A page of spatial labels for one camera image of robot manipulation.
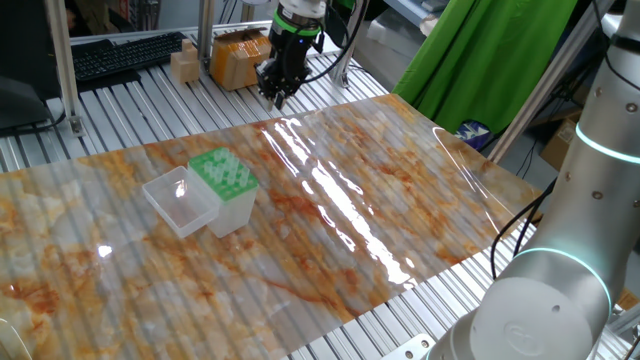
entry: keyboard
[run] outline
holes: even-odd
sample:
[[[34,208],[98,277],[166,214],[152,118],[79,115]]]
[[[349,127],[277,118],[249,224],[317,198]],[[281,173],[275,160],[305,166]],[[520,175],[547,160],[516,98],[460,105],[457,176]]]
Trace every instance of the keyboard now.
[[[87,81],[147,65],[166,63],[182,51],[182,33],[173,32],[83,54],[74,54],[76,80]]]

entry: green lid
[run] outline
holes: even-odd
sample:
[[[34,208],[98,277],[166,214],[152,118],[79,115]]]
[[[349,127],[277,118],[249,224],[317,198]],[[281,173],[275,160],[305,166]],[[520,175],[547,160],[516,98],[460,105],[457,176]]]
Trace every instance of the green lid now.
[[[193,169],[225,202],[258,186],[258,179],[224,147],[191,158],[189,168]]]

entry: marble-patterned sheet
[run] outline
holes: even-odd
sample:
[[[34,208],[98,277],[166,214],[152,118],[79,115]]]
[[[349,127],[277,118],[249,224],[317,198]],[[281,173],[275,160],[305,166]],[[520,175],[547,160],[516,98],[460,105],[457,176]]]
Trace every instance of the marble-patterned sheet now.
[[[141,185],[219,146],[260,181],[249,225],[180,240]],[[278,359],[488,246],[536,194],[394,95],[2,174],[0,341]]]

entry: pipette tip box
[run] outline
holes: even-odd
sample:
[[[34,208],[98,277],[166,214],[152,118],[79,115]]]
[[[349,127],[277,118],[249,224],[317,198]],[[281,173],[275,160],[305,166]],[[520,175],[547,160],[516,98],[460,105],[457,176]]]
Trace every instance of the pipette tip box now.
[[[207,226],[221,238],[245,225],[258,193],[258,180],[225,147],[189,160],[189,172],[213,190],[218,217]]]

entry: clear plastic box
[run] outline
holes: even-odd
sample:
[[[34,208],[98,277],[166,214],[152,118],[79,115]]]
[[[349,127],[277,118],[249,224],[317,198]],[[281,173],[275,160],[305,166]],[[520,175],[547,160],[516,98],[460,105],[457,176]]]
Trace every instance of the clear plastic box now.
[[[218,216],[219,202],[213,190],[183,166],[142,185],[144,196],[169,224],[184,238]]]

